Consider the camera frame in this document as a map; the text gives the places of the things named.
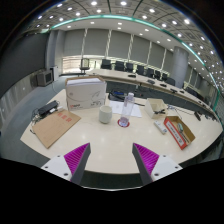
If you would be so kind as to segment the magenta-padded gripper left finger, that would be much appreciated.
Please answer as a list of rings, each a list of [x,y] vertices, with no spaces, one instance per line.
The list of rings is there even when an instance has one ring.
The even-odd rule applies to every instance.
[[[42,169],[79,185],[90,153],[90,144],[86,143],[65,155],[55,156]]]

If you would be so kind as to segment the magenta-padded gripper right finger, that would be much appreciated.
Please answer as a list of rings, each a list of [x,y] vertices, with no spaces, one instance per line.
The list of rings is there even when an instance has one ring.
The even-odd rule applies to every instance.
[[[133,144],[132,153],[135,157],[140,177],[144,185],[164,178],[182,169],[182,167],[169,156],[158,155],[137,143]]]

